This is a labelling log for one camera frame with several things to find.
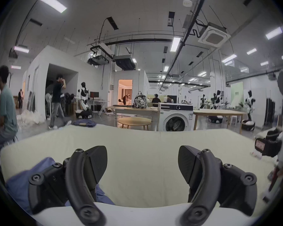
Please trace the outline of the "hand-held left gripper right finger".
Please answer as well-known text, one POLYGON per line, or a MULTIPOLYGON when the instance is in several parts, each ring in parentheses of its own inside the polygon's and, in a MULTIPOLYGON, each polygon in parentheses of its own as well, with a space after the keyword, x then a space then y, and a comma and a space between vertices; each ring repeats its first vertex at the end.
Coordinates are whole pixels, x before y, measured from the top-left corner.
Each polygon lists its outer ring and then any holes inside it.
POLYGON ((201 226, 216 202, 221 208, 236 209, 252 216, 257 201, 257 177, 233 164, 223 164, 209 149, 182 145, 178 167, 189 185, 189 208, 182 214, 182 226, 201 226))

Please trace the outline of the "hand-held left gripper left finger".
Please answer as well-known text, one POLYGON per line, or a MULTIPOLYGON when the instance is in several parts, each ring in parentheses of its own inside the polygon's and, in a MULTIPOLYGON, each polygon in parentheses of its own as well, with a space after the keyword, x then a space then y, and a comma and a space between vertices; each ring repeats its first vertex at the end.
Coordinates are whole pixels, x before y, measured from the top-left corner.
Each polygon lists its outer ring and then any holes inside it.
POLYGON ((69 201, 83 225, 104 226, 106 217, 95 202, 96 185, 104 175, 107 163, 107 149, 98 145, 86 151, 76 149, 62 164, 54 163, 32 174, 28 190, 32 215, 65 206, 69 201))

